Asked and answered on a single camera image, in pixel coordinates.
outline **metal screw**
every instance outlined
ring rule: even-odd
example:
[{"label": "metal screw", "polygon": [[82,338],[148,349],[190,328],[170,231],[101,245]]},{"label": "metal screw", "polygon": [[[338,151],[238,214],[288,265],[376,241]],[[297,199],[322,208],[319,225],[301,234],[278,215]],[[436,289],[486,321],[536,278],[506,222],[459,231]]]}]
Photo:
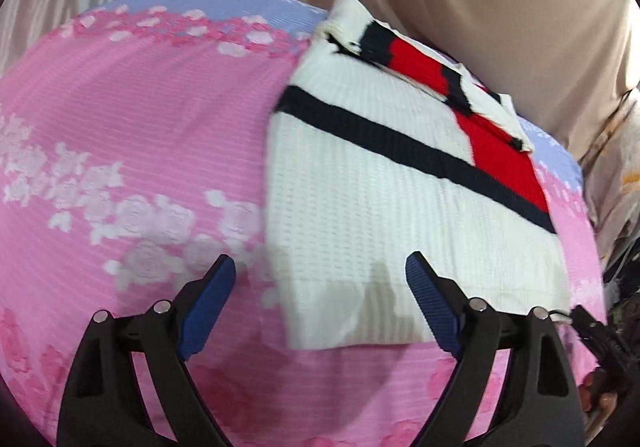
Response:
[{"label": "metal screw", "polygon": [[477,312],[483,312],[487,308],[487,303],[484,299],[473,297],[473,299],[469,301],[469,307]]},{"label": "metal screw", "polygon": [[94,322],[97,322],[98,324],[101,322],[105,322],[108,317],[109,313],[106,310],[98,310],[96,313],[94,313]]},{"label": "metal screw", "polygon": [[171,309],[171,303],[166,300],[158,301],[154,304],[154,312],[167,313]]},{"label": "metal screw", "polygon": [[546,311],[542,306],[536,306],[533,308],[533,315],[540,319],[541,321],[545,320],[549,316],[549,312]]}]

